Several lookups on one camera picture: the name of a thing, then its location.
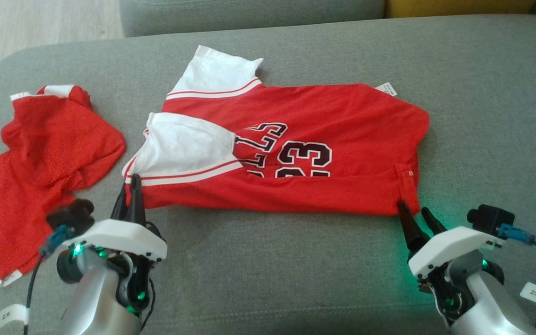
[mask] gray sofa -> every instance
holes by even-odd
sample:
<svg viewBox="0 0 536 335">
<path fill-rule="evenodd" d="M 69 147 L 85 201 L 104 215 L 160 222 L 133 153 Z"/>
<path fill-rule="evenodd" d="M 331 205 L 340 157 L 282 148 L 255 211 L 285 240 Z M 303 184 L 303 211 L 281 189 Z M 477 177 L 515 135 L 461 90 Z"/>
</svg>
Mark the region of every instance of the gray sofa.
<svg viewBox="0 0 536 335">
<path fill-rule="evenodd" d="M 126 37 L 381 19 L 383 0 L 121 0 Z"/>
<path fill-rule="evenodd" d="M 514 212 L 516 225 L 536 234 L 534 15 L 365 20 L 37 47 L 0 63 L 0 128 L 12 117 L 11 94 L 58 83 L 88 90 L 95 110 L 127 142 L 111 173 L 77 194 L 94 202 L 96 219 L 107 218 L 121 166 L 143 143 L 147 114 L 160 111 L 199 44 L 265 58 L 259 76 L 267 85 L 391 82 L 398 98 L 430 114 L 419 147 L 422 205 L 456 227 L 467 225 L 470 208 L 492 204 Z M 147 214 L 167 239 L 168 260 L 151 273 L 157 303 L 143 334 L 444 333 L 431 295 L 417 291 L 406 265 L 398 218 L 183 206 Z M 534 249 L 508 242 L 489 258 L 503 267 L 506 288 L 533 320 L 534 305 L 518 294 L 536 282 Z M 24 303 L 28 280 L 0 288 L 0 310 Z M 74 290 L 58 278 L 53 260 L 45 262 L 30 333 L 55 334 Z M 20 332 L 17 324 L 1 331 Z"/>
</svg>

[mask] red basketball jersey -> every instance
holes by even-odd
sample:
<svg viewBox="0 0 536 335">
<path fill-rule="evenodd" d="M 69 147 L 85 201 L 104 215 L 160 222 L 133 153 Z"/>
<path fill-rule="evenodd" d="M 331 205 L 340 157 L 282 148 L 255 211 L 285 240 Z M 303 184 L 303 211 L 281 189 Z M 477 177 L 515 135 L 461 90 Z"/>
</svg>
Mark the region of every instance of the red basketball jersey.
<svg viewBox="0 0 536 335">
<path fill-rule="evenodd" d="M 142 176 L 147 208 L 419 210 L 425 111 L 360 83 L 267 87 L 261 61 L 198 48 L 123 169 Z"/>
</svg>

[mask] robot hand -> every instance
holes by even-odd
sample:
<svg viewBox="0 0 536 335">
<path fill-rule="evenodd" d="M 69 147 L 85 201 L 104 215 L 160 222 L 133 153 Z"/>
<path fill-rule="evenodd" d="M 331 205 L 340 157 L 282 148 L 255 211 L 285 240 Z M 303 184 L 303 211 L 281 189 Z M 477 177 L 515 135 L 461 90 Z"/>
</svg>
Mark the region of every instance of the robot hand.
<svg viewBox="0 0 536 335">
<path fill-rule="evenodd" d="M 127 207 L 123 185 L 111 218 L 90 223 L 90 227 L 84 227 L 83 215 L 75 215 L 82 210 L 64 208 L 49 215 L 52 226 L 63 223 L 81 232 L 63 242 L 67 249 L 57 258 L 60 278 L 68 284 L 78 283 L 61 319 L 62 335 L 138 335 L 154 308 L 154 284 L 148 275 L 166 258 L 167 244 L 158 229 L 146 221 L 137 174 L 132 177 L 130 193 Z M 142 312 L 150 303 L 142 324 Z"/>
<path fill-rule="evenodd" d="M 447 230 L 427 208 L 422 214 L 431 239 L 398 203 L 409 268 L 420 291 L 432 293 L 436 308 L 452 335 L 536 335 L 536 328 L 503 286 L 504 273 L 483 259 L 480 248 L 501 248 L 508 237 L 536 244 L 534 236 L 512 227 L 514 214 L 481 205 L 471 210 L 474 229 Z"/>
</svg>

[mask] red jersey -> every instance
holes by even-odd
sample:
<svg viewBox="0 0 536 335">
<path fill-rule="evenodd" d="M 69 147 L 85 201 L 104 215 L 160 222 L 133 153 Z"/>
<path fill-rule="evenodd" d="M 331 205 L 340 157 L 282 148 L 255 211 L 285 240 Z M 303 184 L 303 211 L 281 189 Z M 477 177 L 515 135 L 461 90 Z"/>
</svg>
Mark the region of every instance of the red jersey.
<svg viewBox="0 0 536 335">
<path fill-rule="evenodd" d="M 261 61 L 198 48 L 123 169 L 142 176 L 147 208 L 419 210 L 424 110 L 361 83 L 267 87 Z"/>
<path fill-rule="evenodd" d="M 11 96 L 1 129 L 0 286 L 27 274 L 53 232 L 46 216 L 96 184 L 125 151 L 123 135 L 92 109 L 87 91 L 47 85 Z"/>
</svg>

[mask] clothing tag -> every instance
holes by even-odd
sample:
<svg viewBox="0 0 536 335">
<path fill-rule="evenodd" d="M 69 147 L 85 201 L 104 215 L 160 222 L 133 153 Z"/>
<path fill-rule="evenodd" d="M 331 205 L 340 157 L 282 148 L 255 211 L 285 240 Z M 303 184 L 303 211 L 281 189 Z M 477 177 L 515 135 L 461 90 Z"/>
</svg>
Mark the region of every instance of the clothing tag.
<svg viewBox="0 0 536 335">
<path fill-rule="evenodd" d="M 0 329 L 10 322 L 23 322 L 28 324 L 30 310 L 19 303 L 6 307 L 0 311 Z"/>
<path fill-rule="evenodd" d="M 375 89 L 378 89 L 379 91 L 382 91 L 384 93 L 388 93 L 389 95 L 392 95 L 393 97 L 396 96 L 396 91 L 392 88 L 392 85 L 390 83 L 383 83 L 379 85 L 378 87 L 375 87 Z"/>
<path fill-rule="evenodd" d="M 525 287 L 521 291 L 521 297 L 536 302 L 536 285 L 532 282 L 525 284 Z"/>
<path fill-rule="evenodd" d="M 15 270 L 12 273 L 10 273 L 6 278 L 3 280 L 0 280 L 0 286 L 2 288 L 8 286 L 12 282 L 15 282 L 17 279 L 21 278 L 23 276 L 22 272 Z"/>
</svg>

